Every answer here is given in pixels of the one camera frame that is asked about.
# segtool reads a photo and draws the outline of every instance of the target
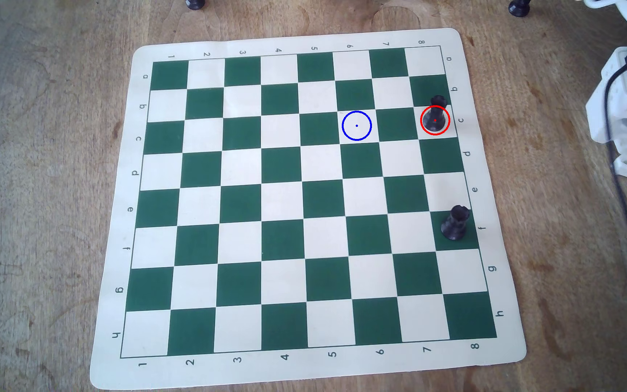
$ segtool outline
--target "black chess piece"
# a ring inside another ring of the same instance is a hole
[[[191,10],[199,10],[205,6],[205,0],[185,0],[185,4]]]
[[[471,216],[471,211],[466,207],[452,207],[447,219],[442,223],[442,234],[454,241],[462,239],[466,234],[466,221],[469,216]]]
[[[509,13],[516,17],[525,17],[529,14],[529,2],[531,0],[512,0],[509,4],[508,10]]]
[[[430,100],[430,104],[432,106],[447,107],[447,99],[442,95],[435,95]],[[430,111],[422,118],[422,125],[432,133],[443,131],[447,125],[447,117],[444,116],[444,110],[439,107],[431,107]]]

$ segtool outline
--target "table surface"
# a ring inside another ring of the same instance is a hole
[[[135,49],[453,27],[527,339],[489,367],[199,391],[627,390],[627,231],[585,103],[615,8],[538,0],[0,0],[0,390],[85,391]],[[622,179],[627,193],[627,179]]]

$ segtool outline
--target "chessboard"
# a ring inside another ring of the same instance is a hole
[[[447,100],[447,126],[422,115]],[[453,206],[466,234],[440,229]],[[453,29],[132,60],[91,381],[193,387],[526,355]]]

